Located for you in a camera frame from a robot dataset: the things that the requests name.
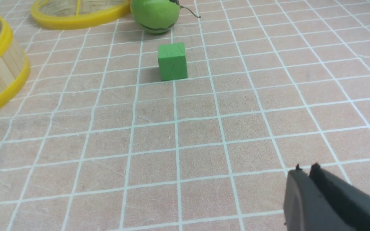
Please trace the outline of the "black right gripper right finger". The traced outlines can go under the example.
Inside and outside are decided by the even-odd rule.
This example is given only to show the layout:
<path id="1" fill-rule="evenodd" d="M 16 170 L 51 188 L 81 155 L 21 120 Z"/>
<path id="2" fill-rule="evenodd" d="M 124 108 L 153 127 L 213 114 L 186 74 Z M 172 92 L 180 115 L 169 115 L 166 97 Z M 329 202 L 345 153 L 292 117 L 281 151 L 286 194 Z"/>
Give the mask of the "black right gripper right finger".
<path id="1" fill-rule="evenodd" d="M 310 178 L 336 215 L 355 231 L 370 231 L 370 195 L 323 169 L 311 166 Z"/>

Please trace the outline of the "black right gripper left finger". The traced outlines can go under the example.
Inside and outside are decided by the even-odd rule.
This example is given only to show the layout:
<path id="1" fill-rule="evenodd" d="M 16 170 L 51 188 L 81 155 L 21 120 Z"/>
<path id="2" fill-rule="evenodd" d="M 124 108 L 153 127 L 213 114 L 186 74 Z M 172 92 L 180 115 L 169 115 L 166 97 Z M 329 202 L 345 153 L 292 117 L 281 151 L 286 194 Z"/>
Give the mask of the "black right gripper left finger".
<path id="1" fill-rule="evenodd" d="M 352 230 L 299 165 L 288 172 L 283 212 L 288 231 Z"/>

